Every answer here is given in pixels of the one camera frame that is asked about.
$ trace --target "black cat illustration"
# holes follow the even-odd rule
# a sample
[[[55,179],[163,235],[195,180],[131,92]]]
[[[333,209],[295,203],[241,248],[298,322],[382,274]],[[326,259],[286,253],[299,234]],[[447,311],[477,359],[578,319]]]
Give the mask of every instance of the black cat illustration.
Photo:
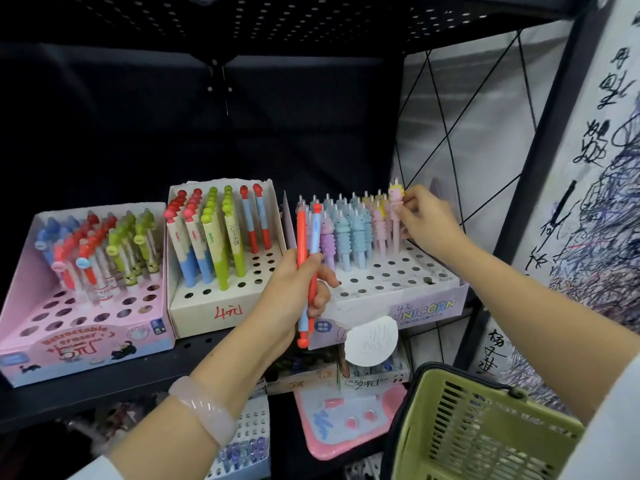
[[[23,365],[20,366],[20,370],[22,371],[23,374],[25,372],[35,371],[36,369],[40,369],[40,368],[41,367],[39,365],[36,365],[36,364],[30,365],[28,367],[25,367]]]
[[[120,350],[112,350],[111,351],[111,358],[112,359],[120,360],[121,358],[124,358],[127,355],[133,355],[138,351],[138,349],[135,348],[135,346],[131,343],[131,341],[126,340],[124,343],[126,343],[128,345],[122,346],[120,348]]]

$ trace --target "bracelet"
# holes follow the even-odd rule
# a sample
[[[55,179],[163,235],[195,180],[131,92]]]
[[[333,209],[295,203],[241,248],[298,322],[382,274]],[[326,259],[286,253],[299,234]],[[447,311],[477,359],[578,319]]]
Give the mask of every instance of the bracelet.
[[[224,406],[213,402],[199,382],[188,376],[181,377],[169,388],[169,394],[190,409],[220,448],[233,439],[237,430],[236,421]]]

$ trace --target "round white paper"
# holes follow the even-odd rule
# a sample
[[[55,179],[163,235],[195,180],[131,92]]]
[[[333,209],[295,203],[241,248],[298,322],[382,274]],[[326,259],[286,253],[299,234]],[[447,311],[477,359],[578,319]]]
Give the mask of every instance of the round white paper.
[[[347,332],[344,357],[361,367],[373,367],[393,354],[398,343],[398,325],[388,315],[358,325]]]

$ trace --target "shelf hole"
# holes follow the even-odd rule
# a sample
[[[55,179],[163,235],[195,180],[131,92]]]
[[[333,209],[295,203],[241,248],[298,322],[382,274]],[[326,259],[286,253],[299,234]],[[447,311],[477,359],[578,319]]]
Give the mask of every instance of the shelf hole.
[[[30,326],[29,328],[25,328],[24,330],[22,330],[20,332],[20,336],[21,337],[28,337],[30,334],[32,334],[33,332],[35,332],[38,329],[37,325],[34,326]]]

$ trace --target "perforated metal shelf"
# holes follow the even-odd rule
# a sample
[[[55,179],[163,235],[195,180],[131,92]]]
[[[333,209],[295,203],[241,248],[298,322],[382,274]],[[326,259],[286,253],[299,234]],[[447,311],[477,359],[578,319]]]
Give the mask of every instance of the perforated metal shelf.
[[[0,39],[236,55],[385,56],[571,18],[590,0],[3,0]]]

